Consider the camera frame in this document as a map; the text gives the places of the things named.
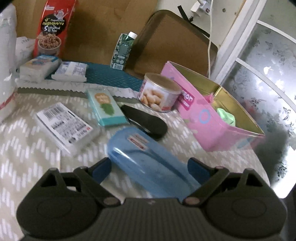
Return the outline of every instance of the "tablecloth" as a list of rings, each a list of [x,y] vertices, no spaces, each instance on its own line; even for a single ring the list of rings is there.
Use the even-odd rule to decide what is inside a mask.
[[[110,65],[95,64],[86,62],[88,68],[86,69],[85,77],[87,83],[108,85],[119,88],[131,88],[134,91],[139,91],[142,80],[131,76],[124,71],[111,69]]]
[[[111,136],[123,128],[119,126],[102,129],[101,134],[80,155],[75,158],[62,156],[56,145],[32,119],[36,111],[56,102],[64,103],[86,122],[96,124],[87,99],[18,94],[16,112],[0,126],[0,240],[18,240],[22,237],[15,217],[16,208],[48,168],[56,167],[62,172],[70,172],[79,166],[95,164],[106,156],[107,142]],[[195,157],[211,167],[225,166],[232,172],[242,172],[249,167],[269,183],[253,150],[208,153],[201,148],[177,111],[157,113],[141,104],[129,105],[154,114],[167,123],[168,132],[159,143],[181,162],[186,163],[190,157]],[[102,186],[121,201],[125,197],[151,197],[115,165]]]

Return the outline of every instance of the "bottle cap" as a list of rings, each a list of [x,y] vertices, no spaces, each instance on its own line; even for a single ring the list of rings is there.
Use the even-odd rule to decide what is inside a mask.
[[[138,35],[133,33],[133,32],[129,32],[128,34],[131,38],[135,39]]]

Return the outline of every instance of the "white cable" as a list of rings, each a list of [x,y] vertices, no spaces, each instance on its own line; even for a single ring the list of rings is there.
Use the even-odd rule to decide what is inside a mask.
[[[211,78],[211,58],[210,58],[210,49],[211,49],[211,38],[212,38],[212,28],[213,28],[213,20],[212,20],[212,9],[213,9],[213,2],[211,1],[211,7],[210,7],[210,37],[209,37],[209,47],[207,49],[207,56],[208,56],[208,64],[209,64],[209,75],[208,78]]]

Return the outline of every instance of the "can lid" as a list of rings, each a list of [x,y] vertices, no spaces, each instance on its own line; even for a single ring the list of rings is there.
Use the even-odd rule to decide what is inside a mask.
[[[153,82],[155,85],[173,91],[176,94],[180,94],[182,89],[181,87],[173,80],[162,76],[160,74],[155,73],[146,73],[145,77],[148,78],[151,82]]]
[[[133,32],[129,32],[128,34],[131,38],[135,39],[138,35],[133,33]]]

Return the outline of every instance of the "brown serving tray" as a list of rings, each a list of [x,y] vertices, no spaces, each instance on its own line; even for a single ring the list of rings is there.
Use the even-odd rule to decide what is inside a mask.
[[[144,78],[147,72],[160,74],[164,64],[172,61],[207,76],[209,39],[175,13],[154,13],[136,38],[125,71]],[[218,48],[211,44],[213,64]]]

